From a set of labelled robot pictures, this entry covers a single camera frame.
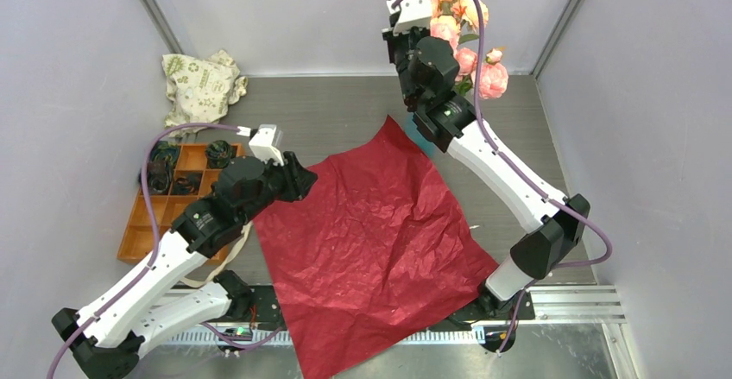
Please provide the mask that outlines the pink flower bouquet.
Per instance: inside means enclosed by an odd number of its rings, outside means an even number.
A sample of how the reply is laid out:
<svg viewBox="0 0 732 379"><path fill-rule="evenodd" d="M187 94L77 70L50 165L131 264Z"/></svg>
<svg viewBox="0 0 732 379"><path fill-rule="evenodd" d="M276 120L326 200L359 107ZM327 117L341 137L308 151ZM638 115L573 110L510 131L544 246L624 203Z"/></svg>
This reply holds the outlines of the pink flower bouquet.
<svg viewBox="0 0 732 379"><path fill-rule="evenodd" d="M457 50L461 29L453 16L438 16L430 21L430 36L447 41L453 51Z"/></svg>

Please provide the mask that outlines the pink rose stem large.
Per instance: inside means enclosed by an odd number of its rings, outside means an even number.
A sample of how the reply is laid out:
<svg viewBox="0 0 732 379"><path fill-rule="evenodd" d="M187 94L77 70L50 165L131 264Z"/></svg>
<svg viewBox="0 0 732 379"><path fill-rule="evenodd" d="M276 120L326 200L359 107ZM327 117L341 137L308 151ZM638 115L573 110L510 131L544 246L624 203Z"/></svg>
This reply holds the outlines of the pink rose stem large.
<svg viewBox="0 0 732 379"><path fill-rule="evenodd" d="M481 64L477 53L467 47L459 48L454 57L458 63L455 85L461 94L474 90L479 98L496 99L508 89L509 75L502 64L502 47L492 48Z"/></svg>

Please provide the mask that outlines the cream printed ribbon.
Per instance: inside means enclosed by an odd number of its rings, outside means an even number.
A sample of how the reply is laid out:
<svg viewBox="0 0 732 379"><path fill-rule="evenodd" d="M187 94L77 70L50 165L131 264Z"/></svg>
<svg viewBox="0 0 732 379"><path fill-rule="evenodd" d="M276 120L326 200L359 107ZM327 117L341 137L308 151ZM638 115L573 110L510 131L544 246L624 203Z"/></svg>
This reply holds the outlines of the cream printed ribbon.
<svg viewBox="0 0 732 379"><path fill-rule="evenodd" d="M186 287L191 288L200 288L203 287L206 283L213 281L213 279L219 275L221 272L223 272L226 267L234 261L234 259L239 255L239 253L242 251L244 245L247 243L249 239L249 234L252 229L252 223L246 224L240 234L240 237L234 242L234 245L231 247L230 252L228 253L227 257L215 268L213 269L204 280L194 280L187 277L183 277L179 280L179 283L182 283Z"/></svg>

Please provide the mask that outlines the dark red wrapping paper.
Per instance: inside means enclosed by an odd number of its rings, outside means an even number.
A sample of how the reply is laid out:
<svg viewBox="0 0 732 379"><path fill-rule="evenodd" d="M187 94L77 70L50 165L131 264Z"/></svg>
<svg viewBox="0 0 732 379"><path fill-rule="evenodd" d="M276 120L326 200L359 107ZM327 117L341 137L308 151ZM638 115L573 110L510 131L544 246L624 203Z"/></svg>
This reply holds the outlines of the dark red wrapping paper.
<svg viewBox="0 0 732 379"><path fill-rule="evenodd" d="M302 374L329 378L473 301L497 262L437 168L387 117L254 221Z"/></svg>

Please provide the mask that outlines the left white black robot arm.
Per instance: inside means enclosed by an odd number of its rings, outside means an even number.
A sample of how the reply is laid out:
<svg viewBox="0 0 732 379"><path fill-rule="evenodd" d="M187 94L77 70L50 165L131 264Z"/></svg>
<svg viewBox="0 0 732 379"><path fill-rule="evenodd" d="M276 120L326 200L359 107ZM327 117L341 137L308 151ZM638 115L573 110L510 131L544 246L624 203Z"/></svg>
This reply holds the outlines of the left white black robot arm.
<svg viewBox="0 0 732 379"><path fill-rule="evenodd" d="M188 205L156 247L117 284L89 305L63 308L53 316L54 328L83 373L89 378L124 378L147 353L196 324L246 318L253 294L231 270L164 306L156 302L240 238L245 226L268 206L304 199L317 179L290 151L282 161L232 159L211 192Z"/></svg>

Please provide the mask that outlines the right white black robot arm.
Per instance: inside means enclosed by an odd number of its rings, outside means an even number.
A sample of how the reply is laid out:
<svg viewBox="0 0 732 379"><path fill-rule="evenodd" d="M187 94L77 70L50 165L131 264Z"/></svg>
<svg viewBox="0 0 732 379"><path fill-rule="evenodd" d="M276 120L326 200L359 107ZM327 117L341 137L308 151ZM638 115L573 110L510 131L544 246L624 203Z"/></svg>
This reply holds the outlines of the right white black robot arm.
<svg viewBox="0 0 732 379"><path fill-rule="evenodd" d="M577 246L584 224L575 217L588 217L590 204L543 181L477 118L455 86L458 64L447 41L417 27L401 33L385 28L382 38L418 132L478 176L526 232L478 298L485 316L500 319L522 288L544 279Z"/></svg>

